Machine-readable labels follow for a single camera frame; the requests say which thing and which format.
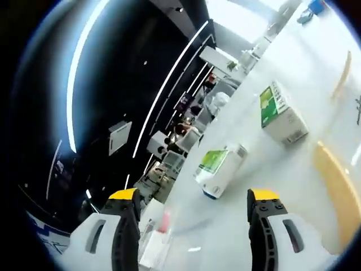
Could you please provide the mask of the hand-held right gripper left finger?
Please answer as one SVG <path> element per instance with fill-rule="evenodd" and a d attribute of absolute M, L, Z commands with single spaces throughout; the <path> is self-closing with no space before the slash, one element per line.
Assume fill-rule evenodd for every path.
<path fill-rule="evenodd" d="M 73 231 L 69 270 L 138 270 L 140 192 L 119 190 Z"/>

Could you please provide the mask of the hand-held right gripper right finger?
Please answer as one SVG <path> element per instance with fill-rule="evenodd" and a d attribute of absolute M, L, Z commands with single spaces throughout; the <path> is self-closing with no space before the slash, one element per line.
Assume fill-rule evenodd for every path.
<path fill-rule="evenodd" d="M 317 230 L 289 213 L 271 190 L 248 189 L 247 214 L 252 270 L 328 270 L 338 258 L 325 249 Z"/>

